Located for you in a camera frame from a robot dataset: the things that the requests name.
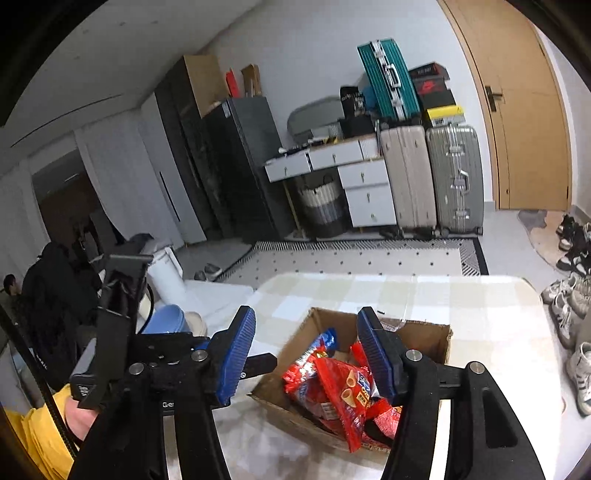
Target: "metal screw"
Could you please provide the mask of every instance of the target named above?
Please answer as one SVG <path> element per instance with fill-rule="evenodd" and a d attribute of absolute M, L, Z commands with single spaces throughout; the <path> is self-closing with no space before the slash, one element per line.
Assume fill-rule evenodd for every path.
<path fill-rule="evenodd" d="M 195 350 L 191 353 L 191 360 L 196 362 L 203 362 L 207 358 L 207 351 L 205 350 Z"/>
<path fill-rule="evenodd" d="M 141 364 L 139 362 L 136 364 L 131 364 L 129 366 L 129 373 L 132 375 L 139 375 L 143 371 L 144 371 L 144 364 Z"/>
<path fill-rule="evenodd" d="M 484 365 L 482 365 L 480 362 L 472 362 L 470 364 L 470 370 L 480 375 L 484 373 L 485 368 Z"/>
<path fill-rule="evenodd" d="M 418 350 L 407 350 L 406 356 L 413 362 L 418 362 L 421 358 L 423 358 L 423 354 Z"/>

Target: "white sneaker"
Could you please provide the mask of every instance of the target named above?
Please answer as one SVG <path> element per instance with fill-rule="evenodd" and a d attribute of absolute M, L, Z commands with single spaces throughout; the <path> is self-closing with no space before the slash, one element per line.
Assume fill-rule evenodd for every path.
<path fill-rule="evenodd" d="M 584 319 L 591 306 L 591 277 L 579 281 L 574 286 L 568 301 L 575 314 Z"/>
<path fill-rule="evenodd" d="M 577 336 L 575 330 L 579 327 L 581 319 L 571 309 L 564 293 L 560 292 L 556 295 L 550 305 L 550 316 L 556 323 L 556 333 L 560 343 L 567 350 L 572 350 Z"/>
<path fill-rule="evenodd" d="M 577 390 L 577 408 L 591 415 L 591 343 L 583 342 L 566 362 L 566 372 Z"/>
<path fill-rule="evenodd" d="M 545 304 L 550 304 L 560 292 L 563 292 L 565 296 L 570 295 L 570 293 L 573 291 L 573 288 L 580 280 L 581 277 L 574 272 L 572 272 L 568 278 L 556 280 L 541 293 L 542 301 Z"/>

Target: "rug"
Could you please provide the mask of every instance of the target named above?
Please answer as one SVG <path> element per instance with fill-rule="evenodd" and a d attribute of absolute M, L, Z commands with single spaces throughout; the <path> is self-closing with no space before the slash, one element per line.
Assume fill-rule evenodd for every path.
<path fill-rule="evenodd" d="M 517 218 L 525 227 L 532 247 L 551 267 L 564 255 L 558 248 L 560 238 L 556 228 L 562 223 L 564 212 L 549 210 L 520 210 Z"/>
<path fill-rule="evenodd" d="M 257 242 L 216 281 L 258 288 L 282 273 L 488 275 L 477 238 Z"/>

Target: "desk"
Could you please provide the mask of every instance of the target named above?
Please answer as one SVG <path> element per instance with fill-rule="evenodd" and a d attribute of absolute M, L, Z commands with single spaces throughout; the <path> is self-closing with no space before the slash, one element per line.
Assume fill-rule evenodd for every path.
<path fill-rule="evenodd" d="M 263 284 L 247 304 L 256 311 L 251 355 L 277 353 L 312 306 L 353 313 L 372 306 L 386 316 L 449 323 L 449 364 L 465 367 L 478 360 L 486 365 L 529 436 L 545 477 L 554 478 L 561 415 L 558 362 L 540 298 L 524 280 L 284 274 Z M 232 315 L 208 323 L 210 334 L 227 327 Z M 384 455 L 336 451 L 276 425 L 254 400 L 240 396 L 255 384 L 256 379 L 240 382 L 232 405 L 214 411 L 232 478 L 381 477 Z M 444 476 L 449 407 L 449 401 L 442 402 L 431 479 Z"/>

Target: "suitcase handle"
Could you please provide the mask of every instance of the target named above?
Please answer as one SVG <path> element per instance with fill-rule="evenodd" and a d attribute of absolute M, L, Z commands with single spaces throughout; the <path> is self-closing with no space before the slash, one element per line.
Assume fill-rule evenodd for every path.
<path fill-rule="evenodd" d="M 460 174 L 460 177 L 464 177 L 464 182 L 466 183 L 464 194 L 470 193 L 470 175 L 468 175 L 468 172 L 464 170 L 460 170 L 458 173 Z"/>
<path fill-rule="evenodd" d="M 386 71 L 386 80 L 390 85 L 391 89 L 400 88 L 400 77 L 398 75 L 398 70 L 396 69 L 396 65 L 391 63 L 390 65 L 385 66 Z"/>

